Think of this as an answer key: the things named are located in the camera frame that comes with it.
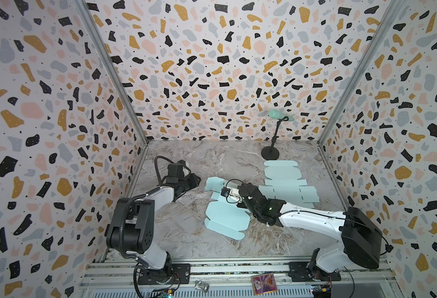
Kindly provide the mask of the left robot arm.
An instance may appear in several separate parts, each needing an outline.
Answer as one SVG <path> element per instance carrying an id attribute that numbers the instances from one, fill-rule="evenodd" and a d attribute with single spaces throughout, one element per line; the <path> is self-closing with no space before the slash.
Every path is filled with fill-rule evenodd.
<path id="1" fill-rule="evenodd" d="M 154 165 L 157 187 L 138 196 L 119 199 L 105 236 L 107 247 L 119 252 L 122 258 L 137 261 L 140 268 L 162 270 L 167 267 L 170 256 L 154 242 L 155 213 L 196 189 L 201 178 L 184 160 L 173 162 L 157 156 Z"/>

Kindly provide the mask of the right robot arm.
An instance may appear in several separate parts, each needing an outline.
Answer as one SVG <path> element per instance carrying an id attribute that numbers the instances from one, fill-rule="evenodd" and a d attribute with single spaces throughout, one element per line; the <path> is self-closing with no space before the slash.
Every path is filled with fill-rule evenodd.
<path id="1" fill-rule="evenodd" d="M 223 192 L 227 192 L 238 207 L 247 209 L 262 224 L 301 228 L 335 239 L 333 245 L 315 249 L 306 265 L 308 274 L 316 279 L 330 276 L 350 264 L 365 269 L 378 269 L 380 266 L 385 238 L 358 208 L 348 207 L 344 212 L 332 212 L 300 207 L 283 200 L 268 199 L 251 183 L 225 186 Z"/>

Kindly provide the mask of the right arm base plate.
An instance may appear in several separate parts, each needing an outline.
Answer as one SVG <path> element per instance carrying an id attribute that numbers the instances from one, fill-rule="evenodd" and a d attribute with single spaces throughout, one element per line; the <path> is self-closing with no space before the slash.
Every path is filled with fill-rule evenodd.
<path id="1" fill-rule="evenodd" d="M 317 266 L 309 267 L 306 262 L 290 262 L 289 263 L 289 277 L 293 282 L 306 281 L 322 281 L 334 282 L 341 281 L 341 275 L 338 270 L 332 273 L 326 273 Z"/>

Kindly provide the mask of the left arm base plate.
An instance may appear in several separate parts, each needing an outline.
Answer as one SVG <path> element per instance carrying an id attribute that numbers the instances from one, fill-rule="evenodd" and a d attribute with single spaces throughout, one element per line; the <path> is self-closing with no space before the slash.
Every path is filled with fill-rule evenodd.
<path id="1" fill-rule="evenodd" d="M 191 264 L 166 264 L 163 269 L 141 269 L 137 274 L 138 285 L 189 284 Z"/>

